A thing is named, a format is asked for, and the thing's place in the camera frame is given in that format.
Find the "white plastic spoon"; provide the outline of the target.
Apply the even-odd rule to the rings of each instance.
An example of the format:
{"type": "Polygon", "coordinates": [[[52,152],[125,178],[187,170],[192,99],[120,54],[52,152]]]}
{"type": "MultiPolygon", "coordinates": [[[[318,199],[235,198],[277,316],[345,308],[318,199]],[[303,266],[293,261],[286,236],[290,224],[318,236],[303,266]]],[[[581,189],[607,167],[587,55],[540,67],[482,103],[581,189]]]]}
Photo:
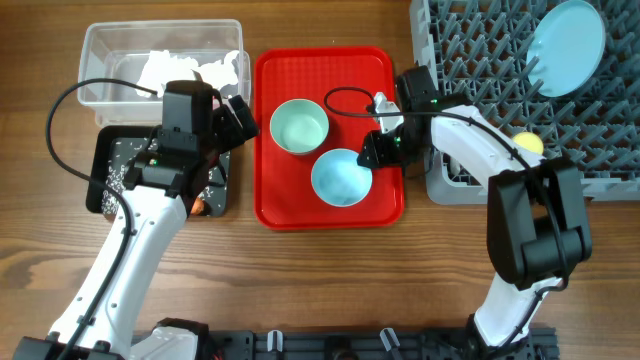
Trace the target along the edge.
{"type": "Polygon", "coordinates": [[[449,157],[448,161],[448,173],[451,176],[458,176],[461,172],[460,163],[453,157],[449,157]]]}

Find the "orange carrot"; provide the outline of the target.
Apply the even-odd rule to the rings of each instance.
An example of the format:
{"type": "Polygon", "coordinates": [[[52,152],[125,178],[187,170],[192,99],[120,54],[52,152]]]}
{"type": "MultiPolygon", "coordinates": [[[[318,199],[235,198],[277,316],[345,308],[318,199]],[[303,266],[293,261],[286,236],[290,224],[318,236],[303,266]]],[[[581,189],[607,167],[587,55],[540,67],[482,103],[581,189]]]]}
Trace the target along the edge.
{"type": "Polygon", "coordinates": [[[206,204],[201,198],[196,198],[191,208],[190,214],[194,216],[202,215],[205,212],[206,204]]]}

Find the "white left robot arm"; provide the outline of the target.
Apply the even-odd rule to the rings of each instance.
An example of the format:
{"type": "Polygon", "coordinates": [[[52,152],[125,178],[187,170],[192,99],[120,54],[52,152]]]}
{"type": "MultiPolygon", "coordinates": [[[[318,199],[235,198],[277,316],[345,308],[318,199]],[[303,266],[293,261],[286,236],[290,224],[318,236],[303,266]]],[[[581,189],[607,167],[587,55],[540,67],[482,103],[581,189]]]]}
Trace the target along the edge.
{"type": "Polygon", "coordinates": [[[117,192],[73,170],[118,202],[112,228],[75,299],[43,339],[23,337],[16,359],[212,359],[204,323],[167,318],[146,339],[133,333],[151,280],[195,201],[210,186],[221,154],[256,137],[258,126],[239,96],[221,96],[201,80],[166,85],[156,150],[128,164],[117,192]]]}

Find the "green bowl with rice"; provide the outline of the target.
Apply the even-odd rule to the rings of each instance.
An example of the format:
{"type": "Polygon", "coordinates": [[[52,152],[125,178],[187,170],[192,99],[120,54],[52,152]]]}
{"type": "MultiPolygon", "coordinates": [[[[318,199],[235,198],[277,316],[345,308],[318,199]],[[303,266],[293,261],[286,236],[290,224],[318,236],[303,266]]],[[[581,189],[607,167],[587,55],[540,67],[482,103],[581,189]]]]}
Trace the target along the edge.
{"type": "Polygon", "coordinates": [[[284,151],[305,155],[320,147],[330,129],[328,115],[308,99],[291,99],[273,112],[269,130],[274,142],[284,151]]]}

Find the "white tissue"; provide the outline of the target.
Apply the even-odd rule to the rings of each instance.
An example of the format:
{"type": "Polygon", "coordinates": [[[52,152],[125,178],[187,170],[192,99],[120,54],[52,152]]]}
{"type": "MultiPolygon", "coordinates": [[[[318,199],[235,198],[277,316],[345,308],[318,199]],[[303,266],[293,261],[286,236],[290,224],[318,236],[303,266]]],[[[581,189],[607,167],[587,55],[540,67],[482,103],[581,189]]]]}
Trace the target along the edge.
{"type": "Polygon", "coordinates": [[[151,51],[144,65],[137,85],[157,92],[162,98],[166,85],[174,80],[198,80],[208,83],[213,88],[222,90],[225,86],[239,84],[234,61],[238,50],[225,54],[222,60],[200,65],[195,58],[179,58],[168,50],[151,51]]]}

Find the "light blue plate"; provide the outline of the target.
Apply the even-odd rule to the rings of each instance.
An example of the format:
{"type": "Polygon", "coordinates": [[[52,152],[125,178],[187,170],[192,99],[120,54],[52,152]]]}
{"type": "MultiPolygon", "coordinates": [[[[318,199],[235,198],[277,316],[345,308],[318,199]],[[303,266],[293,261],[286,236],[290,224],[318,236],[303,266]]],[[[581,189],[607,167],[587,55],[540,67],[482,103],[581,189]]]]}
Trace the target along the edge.
{"type": "Polygon", "coordinates": [[[541,82],[538,93],[554,98],[584,85],[604,54],[606,31],[594,6],[583,0],[565,1],[540,21],[528,47],[528,80],[541,82]]]}

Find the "yellow plastic cup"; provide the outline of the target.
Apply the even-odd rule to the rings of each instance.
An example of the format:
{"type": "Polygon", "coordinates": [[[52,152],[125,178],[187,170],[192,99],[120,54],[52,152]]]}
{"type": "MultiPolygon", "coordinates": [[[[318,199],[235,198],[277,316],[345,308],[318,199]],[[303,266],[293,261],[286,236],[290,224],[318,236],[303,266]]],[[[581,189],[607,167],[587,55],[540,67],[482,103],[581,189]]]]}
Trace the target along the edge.
{"type": "Polygon", "coordinates": [[[512,140],[520,147],[535,154],[544,153],[544,144],[541,138],[532,132],[520,132],[512,137],[512,140]]]}

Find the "light blue bowl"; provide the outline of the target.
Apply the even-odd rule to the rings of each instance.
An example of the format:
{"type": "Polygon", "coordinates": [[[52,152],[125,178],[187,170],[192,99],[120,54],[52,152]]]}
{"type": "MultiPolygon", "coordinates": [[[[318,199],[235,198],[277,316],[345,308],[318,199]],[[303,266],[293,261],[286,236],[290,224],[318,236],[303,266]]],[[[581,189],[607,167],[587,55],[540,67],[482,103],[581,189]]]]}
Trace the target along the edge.
{"type": "Polygon", "coordinates": [[[314,193],[326,204],[350,207],[361,202],[373,185],[372,171],[357,163],[358,153],[344,148],[322,154],[311,170],[314,193]]]}

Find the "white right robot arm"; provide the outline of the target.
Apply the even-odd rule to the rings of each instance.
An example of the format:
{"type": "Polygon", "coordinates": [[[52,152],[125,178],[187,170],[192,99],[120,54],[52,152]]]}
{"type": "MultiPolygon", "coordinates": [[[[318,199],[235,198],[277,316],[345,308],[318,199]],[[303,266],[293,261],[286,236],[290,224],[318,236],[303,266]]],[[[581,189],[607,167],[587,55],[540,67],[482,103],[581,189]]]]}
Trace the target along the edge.
{"type": "Polygon", "coordinates": [[[505,356],[522,346],[543,299],[562,292],[589,259],[581,178],[569,159],[547,159],[492,126],[463,93],[440,94],[420,66],[396,80],[397,101],[369,97],[370,131],[357,158],[369,169],[405,168],[426,150],[458,161],[487,192],[487,250],[496,272],[471,315],[461,351],[505,356]]]}

